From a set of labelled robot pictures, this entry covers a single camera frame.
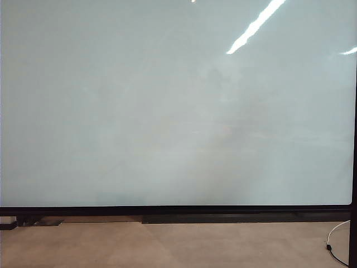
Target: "black metal bar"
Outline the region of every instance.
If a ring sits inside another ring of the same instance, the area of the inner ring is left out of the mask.
[[[353,153],[353,184],[350,222],[349,267],[357,268],[357,97],[355,100],[355,136]]]
[[[357,211],[352,211],[350,223],[349,267],[357,267]]]
[[[0,216],[124,216],[163,214],[237,214],[294,212],[351,212],[352,205],[162,205],[127,207],[0,208]]]

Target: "beige floor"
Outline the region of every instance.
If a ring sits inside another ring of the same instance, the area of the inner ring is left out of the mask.
[[[1,233],[2,268],[342,267],[324,240],[336,223],[63,223]],[[332,237],[348,259],[349,226]]]

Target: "white screen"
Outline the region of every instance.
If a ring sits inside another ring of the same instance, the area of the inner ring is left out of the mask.
[[[356,0],[1,5],[2,206],[351,202]]]

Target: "black stand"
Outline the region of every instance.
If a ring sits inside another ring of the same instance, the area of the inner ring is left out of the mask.
[[[351,213],[350,222],[350,250],[349,250],[349,267],[357,267],[357,210],[354,208]]]

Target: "white cable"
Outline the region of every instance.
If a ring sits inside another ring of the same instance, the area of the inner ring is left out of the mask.
[[[329,242],[330,242],[330,236],[331,236],[331,234],[333,233],[333,231],[336,230],[337,228],[339,228],[341,225],[343,225],[343,224],[345,224],[345,223],[348,223],[348,222],[350,222],[350,220],[345,221],[345,222],[342,222],[342,223],[336,225],[336,226],[331,230],[331,232],[329,233],[329,236],[327,237],[326,244],[329,244]]]

